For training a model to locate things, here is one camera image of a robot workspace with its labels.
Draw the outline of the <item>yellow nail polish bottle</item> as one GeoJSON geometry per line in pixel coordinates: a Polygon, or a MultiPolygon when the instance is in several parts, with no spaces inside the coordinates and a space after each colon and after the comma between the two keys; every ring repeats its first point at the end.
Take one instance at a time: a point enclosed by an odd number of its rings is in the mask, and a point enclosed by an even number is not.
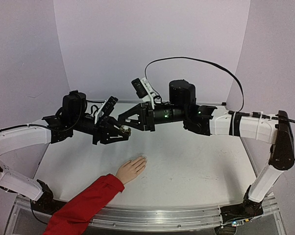
{"type": "Polygon", "coordinates": [[[128,136],[131,135],[131,128],[128,127],[128,126],[122,125],[122,126],[120,127],[120,131],[121,131],[122,133],[124,133],[125,135],[128,135],[128,136]]]}

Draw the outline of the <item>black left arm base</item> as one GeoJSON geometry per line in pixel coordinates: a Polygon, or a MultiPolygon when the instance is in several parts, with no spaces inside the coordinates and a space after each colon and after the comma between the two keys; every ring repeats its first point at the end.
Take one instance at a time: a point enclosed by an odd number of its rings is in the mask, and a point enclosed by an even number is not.
{"type": "Polygon", "coordinates": [[[31,205],[34,206],[34,210],[37,212],[53,215],[60,210],[65,203],[54,199],[53,193],[46,183],[39,179],[37,182],[41,186],[43,194],[39,199],[34,200],[31,205]]]}

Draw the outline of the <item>red sleeved forearm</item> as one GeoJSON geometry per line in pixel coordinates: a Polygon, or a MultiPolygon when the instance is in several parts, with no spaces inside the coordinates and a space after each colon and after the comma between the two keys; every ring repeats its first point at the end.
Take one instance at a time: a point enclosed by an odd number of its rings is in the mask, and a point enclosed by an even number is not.
{"type": "Polygon", "coordinates": [[[44,234],[83,234],[93,216],[123,190],[124,185],[114,175],[99,177],[52,215],[44,234]]]}

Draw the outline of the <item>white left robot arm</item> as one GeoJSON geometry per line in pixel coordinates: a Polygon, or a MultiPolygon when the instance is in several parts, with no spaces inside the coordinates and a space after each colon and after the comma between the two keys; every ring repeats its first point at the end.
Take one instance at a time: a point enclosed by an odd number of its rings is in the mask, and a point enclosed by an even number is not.
{"type": "MultiPolygon", "coordinates": [[[[117,102],[118,99],[111,96],[90,114],[86,112],[86,94],[71,91],[63,97],[62,106],[55,115],[43,117],[34,123],[0,129],[0,157],[36,145],[59,143],[71,138],[74,131],[92,136],[93,144],[126,141],[131,134],[130,128],[110,115],[117,102]]],[[[11,169],[1,160],[0,188],[35,202],[53,199],[53,193],[46,183],[11,169]]]]}

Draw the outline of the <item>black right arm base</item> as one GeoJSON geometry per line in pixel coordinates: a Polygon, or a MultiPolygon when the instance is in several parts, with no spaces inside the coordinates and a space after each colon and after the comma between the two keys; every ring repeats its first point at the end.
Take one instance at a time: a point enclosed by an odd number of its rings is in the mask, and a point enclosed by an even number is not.
{"type": "Polygon", "coordinates": [[[252,219],[263,214],[262,203],[244,199],[242,203],[221,207],[222,223],[230,224],[234,221],[252,219]]]}

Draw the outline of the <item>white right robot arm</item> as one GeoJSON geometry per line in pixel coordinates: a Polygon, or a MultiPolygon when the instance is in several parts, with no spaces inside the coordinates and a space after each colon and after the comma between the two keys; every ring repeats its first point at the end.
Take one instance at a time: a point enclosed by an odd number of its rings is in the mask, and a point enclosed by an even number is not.
{"type": "Polygon", "coordinates": [[[221,111],[216,106],[198,105],[196,87],[186,80],[169,83],[169,101],[155,103],[158,96],[146,78],[132,82],[142,102],[120,114],[118,120],[141,131],[154,131],[157,124],[181,121],[184,129],[203,136],[239,137],[245,148],[248,141],[270,145],[268,163],[246,192],[246,202],[261,203],[284,171],[295,163],[293,122],[286,111],[276,115],[262,112],[221,111]]]}

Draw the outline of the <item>mannequin hand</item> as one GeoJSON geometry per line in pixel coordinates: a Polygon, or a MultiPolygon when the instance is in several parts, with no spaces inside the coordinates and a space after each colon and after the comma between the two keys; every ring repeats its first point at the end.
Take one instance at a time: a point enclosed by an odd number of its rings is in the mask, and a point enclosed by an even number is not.
{"type": "Polygon", "coordinates": [[[146,165],[147,158],[139,156],[136,159],[129,160],[121,165],[115,177],[125,185],[139,176],[146,168],[146,165]]]}

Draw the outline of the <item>aluminium table edge rail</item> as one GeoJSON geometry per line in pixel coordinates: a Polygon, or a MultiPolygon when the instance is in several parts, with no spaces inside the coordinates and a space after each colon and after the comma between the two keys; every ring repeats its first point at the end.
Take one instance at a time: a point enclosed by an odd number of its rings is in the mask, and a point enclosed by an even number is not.
{"type": "Polygon", "coordinates": [[[87,234],[137,235],[285,235],[286,229],[273,194],[263,200],[263,214],[233,218],[220,206],[188,208],[105,207],[91,220],[87,234]]]}

